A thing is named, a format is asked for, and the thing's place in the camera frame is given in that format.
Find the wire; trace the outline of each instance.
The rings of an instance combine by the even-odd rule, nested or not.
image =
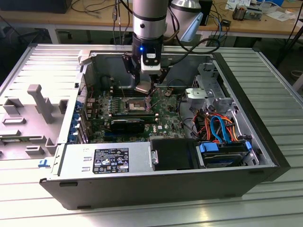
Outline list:
[[[235,126],[232,127],[232,130],[233,130],[233,135],[235,136],[235,140],[239,141],[238,138],[237,138],[237,136],[236,136],[236,133],[235,133]]]
[[[214,41],[216,42],[218,45],[216,46],[216,48],[210,50],[210,51],[206,51],[206,52],[199,52],[199,54],[208,54],[208,53],[213,53],[216,50],[218,50],[220,48],[220,42],[218,39],[214,39],[214,38],[206,38],[206,39],[202,39],[200,40],[196,45],[194,45],[192,48],[190,48],[180,59],[176,60],[175,62],[172,62],[170,64],[170,66],[175,65],[177,63],[179,63],[180,61],[182,61],[183,59],[185,59],[197,46],[199,46],[201,43],[204,43],[206,41]]]
[[[120,45],[122,45],[122,40],[121,40],[121,14],[120,14],[120,4],[118,4],[118,17],[119,17],[119,39],[120,39]]]
[[[172,79],[170,82],[168,82],[167,87],[169,87],[170,83],[173,82],[173,81],[179,81],[179,82],[181,82],[183,85],[185,85],[187,87],[187,84],[183,80],[181,80],[181,79]]]
[[[227,129],[227,131],[229,132],[229,134],[231,135],[232,141],[234,141],[234,139],[233,139],[233,137],[232,137],[232,131],[231,131],[228,127],[227,127],[226,129]]]
[[[168,11],[170,12],[170,15],[172,16],[172,23],[173,24],[175,24],[174,20],[176,20],[176,22],[177,22],[177,29],[176,30],[174,29],[174,34],[172,34],[170,38],[164,40],[164,43],[168,43],[171,40],[173,40],[178,35],[178,33],[180,32],[180,23],[179,23],[178,18],[176,17],[176,15],[172,12],[170,6],[168,7]]]
[[[176,20],[177,26],[179,27],[180,24],[179,24],[178,18],[176,17],[176,15],[175,15],[172,11],[170,11],[170,14],[171,14],[171,21],[172,21],[172,25],[173,25],[174,31],[176,31],[176,25],[175,25],[174,19]],[[193,50],[194,50],[198,45],[200,45],[201,43],[203,43],[203,42],[205,42],[205,41],[210,40],[210,38],[201,40],[201,41],[198,42],[195,46],[193,46],[191,49],[186,48],[186,47],[181,43],[181,41],[180,41],[179,38],[178,38],[178,35],[176,35],[176,40],[177,40],[178,44],[179,44],[184,50],[187,51],[187,53],[185,53],[185,55],[184,55],[181,59],[177,60],[176,62],[173,62],[171,65],[174,65],[174,64],[179,63],[181,60],[183,60],[183,59],[184,59],[187,55],[189,55],[190,53],[193,53],[193,54],[208,54],[208,53],[215,52],[215,51],[218,50],[219,47],[220,47],[220,42],[219,42],[219,40],[217,40],[217,39],[212,39],[212,40],[214,40],[215,42],[218,43],[218,46],[217,46],[216,48],[214,48],[213,50],[208,51],[208,52],[194,52]]]
[[[116,45],[115,26],[116,26],[116,21],[114,20],[114,25],[113,25],[113,38],[114,38],[114,44]]]
[[[85,6],[84,0],[82,0],[82,4],[83,4],[84,9],[88,10],[89,7],[91,7],[91,6],[97,6],[97,5],[102,5],[105,1],[106,0],[103,0],[103,2],[101,2],[101,3],[90,4],[88,6]],[[96,12],[92,12],[92,14],[90,12],[86,12],[86,14],[88,14],[88,15],[91,15],[91,16],[96,17],[96,18],[101,18],[101,16],[98,15],[99,13],[100,12],[97,12],[97,11]]]
[[[9,27],[11,27],[11,28],[17,33],[17,35],[18,35],[20,38],[22,38],[22,39],[27,43],[27,45],[29,45],[29,42],[28,42],[22,35],[20,35],[20,33],[19,33],[12,25],[10,25],[10,23],[7,22],[6,19],[4,19],[1,15],[0,15],[0,18],[1,18]]]
[[[181,106],[181,102],[182,102],[182,97],[183,97],[183,95],[185,95],[185,92],[183,92],[183,94],[182,94],[182,96],[181,96],[181,98],[180,98],[179,104],[178,104],[178,115],[179,115],[179,118],[180,118],[181,122],[183,123],[183,125],[184,125],[185,127],[187,127],[189,130],[191,130],[191,132],[192,132],[197,138],[199,138],[198,134],[197,134],[194,130],[192,130],[187,124],[185,124],[185,123],[184,123],[185,120],[182,120],[182,118],[181,118],[180,106]]]
[[[294,24],[293,30],[292,30],[291,34],[289,35],[289,37],[288,37],[288,39],[287,39],[287,41],[286,41],[286,43],[285,43],[285,45],[284,45],[282,51],[280,52],[280,54],[279,54],[279,56],[278,56],[278,59],[277,59],[276,64],[275,64],[275,67],[276,67],[276,68],[279,67],[279,65],[281,64],[281,62],[284,60],[284,58],[287,56],[288,52],[290,51],[290,49],[291,49],[291,48],[293,47],[293,45],[294,45],[293,42],[290,42],[290,44],[288,45],[288,42],[289,42],[291,36],[292,36],[293,33],[294,33],[294,29],[295,29],[296,26],[297,26],[297,23],[298,23],[298,21],[299,21],[300,15],[301,15],[302,8],[303,8],[303,2],[302,2],[302,4],[301,4],[300,10],[299,10],[299,14],[298,14],[297,20],[296,20],[296,22],[295,22],[295,24]],[[300,32],[302,31],[301,29],[299,30],[299,32],[297,33],[297,35],[294,37],[294,40],[296,40],[296,39],[298,38],[298,35],[300,35]]]
[[[111,7],[111,6],[114,6],[114,4],[113,4],[113,5],[105,6],[105,7],[100,8],[100,9],[82,11],[82,10],[77,10],[77,9],[74,8],[74,5],[75,5],[77,2],[79,2],[79,1],[81,1],[81,0],[76,0],[76,1],[71,5],[71,9],[74,10],[74,11],[76,11],[76,12],[80,12],[80,13],[96,12],[96,11],[100,11],[100,10],[109,8],[109,7]]]
[[[219,33],[219,36],[218,36],[218,39],[220,39],[220,35],[221,35],[221,32],[222,32],[222,25],[219,21],[219,19],[217,17],[214,17],[214,19],[216,19],[218,21],[218,26],[219,26],[219,29],[220,29],[220,33]]]
[[[299,14],[298,14],[298,18],[297,18],[297,20],[296,20],[296,22],[295,22],[295,24],[294,24],[293,30],[292,30],[291,34],[289,35],[289,37],[288,37],[288,39],[287,39],[287,41],[286,41],[285,48],[286,48],[286,46],[287,46],[287,44],[288,44],[290,38],[292,37],[292,35],[293,35],[293,33],[294,33],[295,27],[297,26],[298,20],[299,20],[300,15],[301,15],[302,7],[303,7],[303,2],[302,2],[302,4],[301,4],[300,10],[299,10]]]
[[[120,0],[120,2],[122,3],[122,5],[127,9],[128,12],[130,12],[131,14],[133,14],[132,10],[129,8],[129,5],[126,5],[125,2],[123,0]]]
[[[128,15],[128,21],[127,21],[127,26],[126,26],[126,28],[125,28],[125,31],[124,31],[124,33],[123,33],[123,37],[122,37],[122,45],[124,45],[124,41],[125,41],[125,34],[126,34],[126,32],[127,32],[127,30],[128,30],[128,27],[129,27],[129,24],[130,24],[130,14],[129,14],[130,12],[129,11],[127,11],[127,15]]]

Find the black cable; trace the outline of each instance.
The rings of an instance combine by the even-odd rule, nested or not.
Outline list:
[[[216,46],[216,48],[210,50],[210,51],[206,51],[206,52],[199,52],[199,54],[209,54],[209,53],[213,53],[216,50],[218,50],[220,48],[220,42],[217,39],[214,38],[207,38],[207,39],[202,39],[200,40],[196,45],[194,45],[192,48],[190,48],[180,59],[176,60],[175,62],[172,62],[170,64],[170,66],[175,65],[177,63],[179,63],[180,61],[182,61],[183,59],[185,59],[197,46],[199,46],[201,43],[204,43],[206,41],[214,41],[216,42],[218,45]]]
[[[283,48],[283,50],[281,51],[281,53],[279,54],[279,57],[278,57],[278,59],[277,59],[277,61],[276,61],[276,65],[275,65],[276,68],[279,67],[279,65],[281,64],[281,62],[284,60],[284,58],[285,58],[286,55],[288,54],[289,49],[291,49],[292,46],[293,46],[293,45],[292,45],[292,42],[290,42],[289,45],[288,45],[288,42],[289,42],[291,36],[292,36],[293,33],[294,33],[295,27],[297,26],[298,20],[299,20],[300,15],[301,15],[302,8],[303,8],[303,2],[302,2],[302,4],[301,4],[300,10],[299,10],[299,15],[298,15],[298,18],[297,18],[297,20],[296,20],[296,22],[295,22],[295,24],[294,24],[293,30],[292,30],[291,34],[289,35],[289,37],[288,37],[288,39],[287,39],[287,41],[286,41],[286,44],[284,45],[284,48]]]
[[[168,43],[169,41],[173,40],[173,39],[178,35],[178,33],[180,32],[180,24],[179,24],[179,22],[178,22],[178,18],[177,18],[176,15],[172,12],[170,6],[168,7],[168,10],[169,10],[170,15],[173,16],[174,19],[175,19],[176,22],[177,22],[177,29],[176,29],[176,30],[174,29],[174,34],[172,34],[170,38],[164,40],[164,43]]]
[[[123,0],[120,0],[120,2],[122,3],[122,5],[124,5],[124,7],[127,9],[128,12],[130,12],[131,14],[133,14],[132,10],[129,8],[129,5],[126,5]]]
[[[120,36],[120,45],[122,45],[122,40],[121,40],[121,14],[120,14],[120,4],[118,4],[118,16],[119,16],[119,36]]]
[[[180,27],[180,23],[179,23],[179,21],[178,21],[178,18],[176,17],[176,15],[175,15],[172,11],[170,12],[170,14],[171,14],[171,20],[172,20],[172,25],[173,25],[174,31],[176,31],[175,20],[176,20],[176,23],[177,23],[177,26],[178,26],[178,27]],[[181,43],[181,41],[179,40],[178,35],[176,36],[176,40],[177,40],[178,44],[179,44],[184,50],[187,51],[187,53],[186,53],[181,59],[177,60],[176,62],[173,62],[171,65],[177,64],[178,62],[180,62],[181,60],[183,60],[183,59],[184,59],[187,55],[189,55],[190,53],[193,53],[193,54],[208,54],[208,53],[212,53],[212,52],[218,50],[219,47],[220,47],[220,42],[219,42],[217,39],[209,39],[209,38],[208,38],[208,39],[203,39],[203,40],[201,40],[200,42],[198,42],[195,46],[193,46],[191,49],[186,48],[186,47]],[[208,41],[208,40],[214,40],[214,41],[217,42],[219,45],[218,45],[215,49],[213,49],[213,50],[211,50],[211,51],[208,51],[208,52],[194,52],[194,51],[193,51],[198,45],[200,45],[201,43],[203,43],[203,42],[205,42],[205,41]]]
[[[76,12],[80,12],[80,13],[96,12],[96,11],[103,10],[103,9],[108,8],[108,7],[114,6],[114,4],[113,4],[113,5],[105,6],[105,7],[100,8],[100,9],[81,11],[81,10],[77,10],[77,9],[74,8],[74,5],[75,5],[77,2],[79,2],[79,1],[81,1],[81,0],[76,0],[76,1],[71,5],[71,9],[74,10],[74,11],[76,11]]]
[[[125,28],[125,31],[124,31],[124,33],[123,33],[122,45],[124,45],[125,34],[126,34],[127,30],[128,30],[129,24],[130,24],[130,14],[129,14],[129,13],[130,13],[130,12],[127,11],[127,14],[128,14],[128,21],[127,21],[127,26],[126,26],[126,28]]]
[[[287,39],[287,41],[286,41],[285,46],[287,46],[287,44],[288,44],[290,38],[292,37],[292,35],[293,35],[293,33],[294,33],[294,29],[295,29],[295,27],[297,26],[298,20],[299,20],[300,15],[301,15],[302,7],[303,7],[303,2],[302,2],[302,4],[301,4],[300,10],[299,10],[298,18],[297,18],[297,20],[296,20],[296,22],[295,22],[295,24],[294,24],[294,27],[293,27],[293,30],[292,30],[291,34],[289,35],[289,37],[288,37],[288,39]]]
[[[113,38],[114,38],[114,44],[116,45],[115,26],[116,26],[116,21],[114,21],[114,25],[113,25]]]
[[[82,4],[83,4],[84,9],[85,9],[85,10],[88,10],[89,7],[91,7],[91,6],[97,6],[97,5],[102,5],[105,1],[106,1],[106,0],[103,0],[103,2],[101,2],[101,3],[90,4],[90,5],[88,5],[88,6],[85,6],[85,5],[84,5],[84,0],[82,0]],[[100,13],[100,12],[93,12],[93,13],[96,13],[96,14],[90,14],[89,12],[86,12],[87,15],[91,15],[91,16],[93,16],[93,17],[100,18],[100,16],[98,15],[98,13]]]
[[[215,15],[213,15],[213,14],[211,14],[210,17],[213,18],[214,23],[216,24],[215,18],[217,18],[217,17],[216,17]],[[220,29],[220,25],[218,24],[217,26],[218,26],[218,28],[217,28],[216,32],[214,33],[214,38],[216,37],[217,32],[218,32],[219,29]]]
[[[184,123],[185,120],[182,120],[182,118],[181,118],[180,106],[181,106],[181,102],[182,102],[182,97],[183,97],[184,95],[185,95],[185,91],[184,91],[184,93],[182,94],[182,96],[181,96],[181,98],[180,98],[180,101],[179,101],[179,105],[178,105],[178,115],[179,115],[179,118],[180,118],[181,122],[183,123],[183,125],[184,125],[185,127],[187,127],[189,130],[191,130],[191,131],[193,132],[193,134],[194,134],[196,137],[199,138],[198,134],[197,134],[194,130],[192,130],[187,124],[185,124],[185,123]]]
[[[167,87],[169,87],[170,83],[173,81],[180,81],[183,85],[185,85],[187,87],[187,84],[181,79],[172,79],[170,82],[168,82]]]
[[[10,23],[7,22],[6,19],[4,19],[1,15],[0,15],[0,18],[1,18],[9,27],[11,27],[11,29],[13,29],[13,30],[17,33],[17,35],[18,35],[19,37],[21,37],[21,38],[27,43],[27,45],[29,45],[29,42],[28,42],[22,35],[20,35],[20,33],[19,33],[12,25],[10,25]]]

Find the workbench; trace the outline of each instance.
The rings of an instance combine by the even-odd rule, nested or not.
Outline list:
[[[85,5],[100,3],[100,0],[84,0]],[[232,11],[225,10],[226,0],[214,0],[217,6],[218,12],[223,18],[232,22],[228,36],[245,36],[245,37],[261,37],[261,38],[288,38],[293,27],[294,20],[287,20],[284,22],[275,20],[271,17],[262,16],[261,21],[236,21],[232,19]],[[92,6],[89,9],[99,9],[108,5],[112,5],[114,0],[106,0],[102,5]],[[300,7],[301,1],[295,3],[284,2],[283,7]],[[84,10],[82,2],[78,2],[74,5],[78,10]],[[127,11],[121,5],[121,26],[124,31],[127,25]],[[10,12],[0,11],[2,15],[9,23],[14,27],[30,27],[30,28],[44,28],[47,29],[51,37],[52,43],[60,43],[57,29],[76,29],[76,30],[99,30],[99,31],[112,31],[113,8],[109,7],[100,11],[101,18],[96,18],[86,13],[76,12],[69,9],[66,14],[53,14],[53,13],[39,13],[39,12]],[[132,31],[132,15],[130,21],[130,27],[128,31]],[[7,26],[5,22],[0,21],[0,26]],[[207,26],[200,26],[197,34],[202,38],[207,38],[213,35],[218,29],[214,20],[210,18]],[[297,27],[294,31],[294,35],[299,30]]]
[[[28,47],[0,87],[0,105],[5,97],[26,96],[29,81],[58,83],[45,95],[52,100],[69,99],[69,95],[61,97],[60,83],[73,86],[81,71],[80,51],[105,48],[114,50],[115,46]],[[197,47],[199,52],[210,49]],[[45,171],[50,171],[38,168],[39,159],[2,160],[0,226],[300,226],[303,223],[303,99],[262,53],[251,48],[220,48],[217,52],[224,57],[291,165],[288,172],[274,182],[257,185],[241,198],[66,210],[39,185]],[[100,193],[106,196],[107,190]]]

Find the table leg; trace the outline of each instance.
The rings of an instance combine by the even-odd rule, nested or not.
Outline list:
[[[51,37],[53,44],[59,44],[60,43],[60,37],[56,31],[56,27],[53,25],[50,25],[47,27],[49,36]]]
[[[303,87],[303,73],[293,85],[293,88],[296,91],[300,90],[302,87]]]
[[[86,30],[87,42],[90,44],[92,42],[90,30]]]

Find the sticker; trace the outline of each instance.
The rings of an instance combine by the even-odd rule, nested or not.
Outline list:
[[[129,172],[128,148],[96,149],[94,156],[94,174]]]

